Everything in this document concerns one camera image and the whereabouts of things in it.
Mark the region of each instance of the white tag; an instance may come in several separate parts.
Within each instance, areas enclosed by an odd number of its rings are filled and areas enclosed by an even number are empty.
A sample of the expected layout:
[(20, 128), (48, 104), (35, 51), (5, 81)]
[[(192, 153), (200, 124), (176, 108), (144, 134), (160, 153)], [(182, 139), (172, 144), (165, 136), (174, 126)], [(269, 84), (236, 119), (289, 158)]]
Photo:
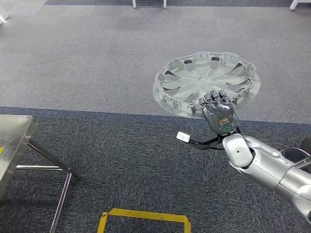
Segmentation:
[(186, 142), (188, 143), (189, 140), (190, 140), (190, 136), (183, 133), (183, 132), (178, 132), (177, 136), (176, 137), (177, 139), (181, 140), (183, 142)]

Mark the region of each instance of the gray carpet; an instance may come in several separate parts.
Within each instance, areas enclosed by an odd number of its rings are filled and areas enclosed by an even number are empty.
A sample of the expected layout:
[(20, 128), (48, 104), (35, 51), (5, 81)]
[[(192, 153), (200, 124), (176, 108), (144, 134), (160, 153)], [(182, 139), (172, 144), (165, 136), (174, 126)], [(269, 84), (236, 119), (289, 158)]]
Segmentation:
[(241, 119), (311, 123), (306, 117), (309, 9), (134, 10), (38, 0), (12, 6), (10, 15), (0, 26), (0, 106), (168, 116), (151, 94), (168, 61), (232, 51), (255, 64), (262, 79)]
[[(242, 177), (221, 151), (177, 141), (177, 131), (213, 137), (203, 120), (168, 116), (0, 108), (33, 114), (34, 138), (82, 174), (72, 180), (58, 232), (95, 232), (111, 208), (186, 215), (194, 233), (308, 233), (286, 202)], [(299, 146), (311, 125), (242, 122), (244, 134), (276, 148)], [(27, 150), (23, 164), (38, 163)], [(1, 232), (48, 232), (63, 173), (17, 171), (1, 202)], [(107, 233), (182, 232), (179, 223), (109, 216)]]
[[(168, 0), (168, 6), (259, 6), (288, 7), (292, 0)], [(131, 0), (48, 0), (46, 5), (119, 5), (131, 6)], [(138, 6), (162, 6), (163, 0), (137, 0)], [(299, 7), (309, 7), (302, 3)]]

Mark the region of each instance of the stainless steel table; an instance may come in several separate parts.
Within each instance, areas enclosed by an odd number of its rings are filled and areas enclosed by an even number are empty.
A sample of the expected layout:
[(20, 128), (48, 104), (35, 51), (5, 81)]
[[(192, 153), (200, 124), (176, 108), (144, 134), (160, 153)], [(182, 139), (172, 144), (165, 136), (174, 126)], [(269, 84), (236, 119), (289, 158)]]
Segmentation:
[[(71, 177), (80, 179), (81, 176), (31, 139), (31, 136), (35, 132), (35, 124), (32, 116), (0, 115), (0, 198), (4, 194), (15, 169), (65, 171), (67, 176), (50, 231), (54, 233), (60, 218)], [(17, 165), (26, 146), (29, 146), (54, 163), (55, 166)]]

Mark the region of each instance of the yellow floor marking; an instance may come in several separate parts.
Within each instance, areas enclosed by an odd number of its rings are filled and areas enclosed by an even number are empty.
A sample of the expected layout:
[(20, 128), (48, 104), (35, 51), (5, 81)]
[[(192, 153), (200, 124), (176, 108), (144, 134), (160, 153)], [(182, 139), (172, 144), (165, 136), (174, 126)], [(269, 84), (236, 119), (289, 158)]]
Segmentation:
[(138, 210), (125, 210), (113, 208), (109, 212), (103, 213), (98, 225), (97, 233), (103, 233), (108, 215), (112, 216), (124, 216), (124, 217), (138, 217), (152, 220), (162, 220), (170, 222), (181, 222), (183, 223), (183, 233), (190, 233), (190, 222), (185, 215), (172, 215), (157, 212), (138, 211)]

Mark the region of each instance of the robotic arm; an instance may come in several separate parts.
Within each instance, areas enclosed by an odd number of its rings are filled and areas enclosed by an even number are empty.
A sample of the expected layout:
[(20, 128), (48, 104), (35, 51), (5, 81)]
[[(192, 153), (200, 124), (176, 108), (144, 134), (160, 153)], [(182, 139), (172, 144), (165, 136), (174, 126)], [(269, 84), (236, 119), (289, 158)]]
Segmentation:
[(205, 120), (217, 137), (208, 142), (196, 142), (179, 132), (178, 139), (200, 150), (222, 143), (231, 166), (285, 198), (311, 224), (311, 174), (300, 169), (309, 163), (311, 156), (294, 163), (279, 150), (240, 134), (234, 104), (223, 90), (211, 91), (199, 99), (199, 103)]

